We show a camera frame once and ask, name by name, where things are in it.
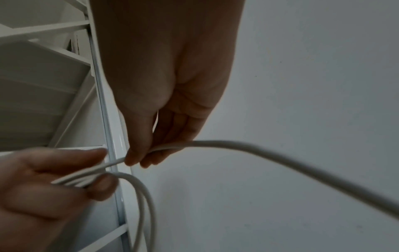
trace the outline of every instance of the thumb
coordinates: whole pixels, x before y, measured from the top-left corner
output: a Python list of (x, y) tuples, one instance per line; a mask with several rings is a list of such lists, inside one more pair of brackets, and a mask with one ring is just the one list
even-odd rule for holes
[(153, 141), (153, 116), (125, 115), (126, 129), (130, 148), (125, 164), (132, 166), (140, 162), (151, 147)]

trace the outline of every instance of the white cable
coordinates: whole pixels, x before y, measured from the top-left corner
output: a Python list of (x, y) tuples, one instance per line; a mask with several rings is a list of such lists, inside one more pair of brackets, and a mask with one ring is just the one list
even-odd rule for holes
[[(399, 204), (389, 198), (382, 195), (374, 193), (367, 188), (356, 185), (353, 182), (347, 181), (336, 175), (330, 174), (321, 169), (306, 165), (299, 161), (296, 161), (285, 155), (267, 150), (265, 148), (256, 146), (254, 144), (236, 142), (236, 141), (193, 141), (193, 142), (182, 142), (173, 144), (163, 144), (152, 148), (149, 152), (165, 150), (165, 149), (184, 149), (186, 147), (212, 147), (212, 148), (222, 148), (222, 149), (232, 149), (238, 150), (246, 153), (253, 154), (255, 156), (268, 159), (275, 163), (284, 165), (291, 168), (299, 173), (302, 173), (310, 178), (313, 178), (327, 186), (330, 186), (340, 192), (347, 194), (365, 204), (374, 207), (375, 209), (384, 212), (395, 219), (399, 220)], [(94, 179), (93, 176), (106, 173), (105, 168), (124, 162), (124, 158), (114, 160), (106, 164), (100, 164), (91, 168), (87, 168), (81, 171), (77, 171), (60, 179), (54, 180), (53, 184), (61, 185), (78, 185), (86, 186), (91, 183)], [(155, 205), (151, 198), (151, 195), (146, 188), (146, 186), (136, 177), (125, 174), (125, 173), (112, 173), (120, 179), (127, 180), (136, 190), (138, 207), (140, 212), (139, 224), (137, 226), (136, 240), (133, 245), (133, 252), (138, 251), (140, 245), (141, 235), (143, 233), (144, 226), (144, 202), (143, 197), (147, 201), (148, 209), (150, 212), (150, 239), (148, 243), (148, 252), (152, 252), (155, 244), (156, 235), (156, 220), (155, 220)]]

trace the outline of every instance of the hand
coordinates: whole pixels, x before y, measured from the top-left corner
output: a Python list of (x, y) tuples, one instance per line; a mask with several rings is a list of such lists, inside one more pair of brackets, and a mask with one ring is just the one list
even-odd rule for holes
[(91, 1), (104, 73), (128, 130), (127, 165), (158, 164), (173, 151), (147, 154), (151, 146), (199, 133), (229, 79), (243, 3)]
[(102, 201), (118, 180), (106, 174), (87, 189), (50, 184), (106, 156), (89, 151), (28, 149), (0, 158), (0, 251), (43, 251), (92, 199)]

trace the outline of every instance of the white shelving unit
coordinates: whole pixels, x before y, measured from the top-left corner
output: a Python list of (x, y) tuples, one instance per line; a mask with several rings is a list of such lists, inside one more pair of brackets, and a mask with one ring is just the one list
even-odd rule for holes
[[(28, 147), (59, 147), (79, 111), (94, 94), (99, 100), (105, 147), (109, 151), (106, 161), (127, 152), (121, 118), (99, 60), (90, 6), (78, 0), (66, 2), (82, 11), (86, 20), (16, 29), (0, 24), (0, 59), (6, 59), (0, 61), (0, 155)], [(92, 62), (40, 40), (42, 36), (79, 30), (87, 30)], [(130, 167), (124, 164), (111, 170), (131, 174)], [(121, 181), (115, 198), (120, 227), (81, 252), (101, 250), (119, 237), (123, 251), (130, 251), (138, 222), (135, 191)], [(53, 251), (59, 251), (63, 242), (71, 240), (60, 239)], [(147, 251), (144, 238), (141, 251)]]

